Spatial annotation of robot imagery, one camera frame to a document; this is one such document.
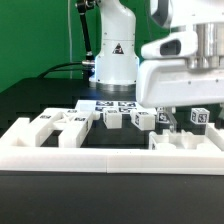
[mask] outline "small white block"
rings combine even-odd
[[[155,130],[155,116],[147,111],[132,110],[131,122],[141,131]]]
[[[207,124],[210,112],[204,108],[191,109],[191,122],[194,124]]]
[[[115,108],[104,108],[103,121],[108,129],[121,128],[122,114]]]

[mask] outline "black and white pattern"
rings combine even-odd
[[[105,107],[112,107],[114,106],[113,101],[96,101],[97,106],[105,106]]]

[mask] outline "cable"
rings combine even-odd
[[[71,28],[71,0],[68,0],[68,35],[69,35],[69,60],[73,61],[73,46],[72,46],[72,28]]]
[[[69,62],[69,63],[60,64],[60,65],[55,65],[49,68],[48,70],[46,70],[45,72],[42,72],[40,75],[37,76],[37,78],[39,79],[44,78],[49,72],[55,71],[57,68],[67,67],[71,65],[82,65],[82,62],[77,61],[77,62]]]

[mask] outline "white robotic arm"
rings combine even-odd
[[[135,88],[139,59],[134,52],[135,15],[119,0],[97,0],[101,13],[101,51],[90,86],[103,90]]]
[[[177,32],[142,47],[137,101],[144,107],[224,102],[224,1],[151,0],[150,13]]]

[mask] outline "warning label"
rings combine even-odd
[[[124,54],[124,51],[119,43],[116,46],[116,48],[114,49],[113,54]]]

